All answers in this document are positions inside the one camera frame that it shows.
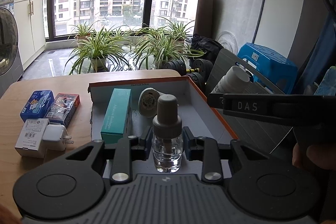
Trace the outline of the person right hand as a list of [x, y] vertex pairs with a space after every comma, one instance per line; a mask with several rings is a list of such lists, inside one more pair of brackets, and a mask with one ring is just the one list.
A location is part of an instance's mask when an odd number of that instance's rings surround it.
[[[335, 159], [336, 152], [335, 148], [329, 147], [317, 147], [314, 145], [309, 146], [304, 154], [307, 158], [316, 166], [322, 169], [335, 170]], [[292, 165], [295, 167], [300, 167], [301, 165], [301, 150], [298, 143], [295, 144], [293, 148], [293, 156], [292, 156]]]

